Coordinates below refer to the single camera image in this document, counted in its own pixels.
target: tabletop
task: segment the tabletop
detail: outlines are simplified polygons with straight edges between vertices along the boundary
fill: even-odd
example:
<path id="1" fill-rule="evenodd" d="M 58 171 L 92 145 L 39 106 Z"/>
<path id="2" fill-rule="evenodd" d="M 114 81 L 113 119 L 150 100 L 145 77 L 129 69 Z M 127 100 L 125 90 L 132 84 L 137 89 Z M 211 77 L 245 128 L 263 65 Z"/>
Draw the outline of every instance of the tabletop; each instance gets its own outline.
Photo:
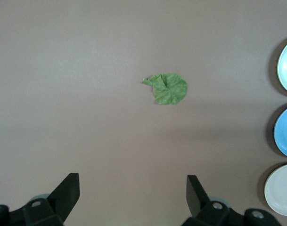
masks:
<path id="1" fill-rule="evenodd" d="M 0 1 L 0 203 L 73 172 L 66 226 L 179 226 L 197 175 L 238 213 L 287 226 L 263 192 L 287 163 L 273 139 L 286 44 L 287 0 Z M 158 73 L 188 83 L 177 106 L 142 84 Z"/>

